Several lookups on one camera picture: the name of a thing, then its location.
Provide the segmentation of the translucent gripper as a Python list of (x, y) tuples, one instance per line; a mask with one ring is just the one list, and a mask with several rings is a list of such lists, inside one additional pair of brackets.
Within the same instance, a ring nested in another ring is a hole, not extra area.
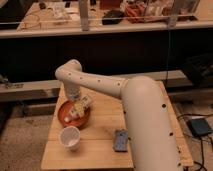
[(77, 117), (83, 117), (85, 115), (85, 111), (92, 104), (92, 98), (88, 95), (85, 95), (81, 100), (74, 103), (71, 108), (71, 115), (77, 115)]

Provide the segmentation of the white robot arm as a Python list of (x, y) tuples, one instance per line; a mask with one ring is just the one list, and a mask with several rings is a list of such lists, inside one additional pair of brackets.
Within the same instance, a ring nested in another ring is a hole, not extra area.
[(183, 171), (166, 100), (154, 79), (85, 73), (75, 59), (58, 67), (55, 76), (70, 100), (80, 96), (81, 87), (121, 100), (134, 171)]

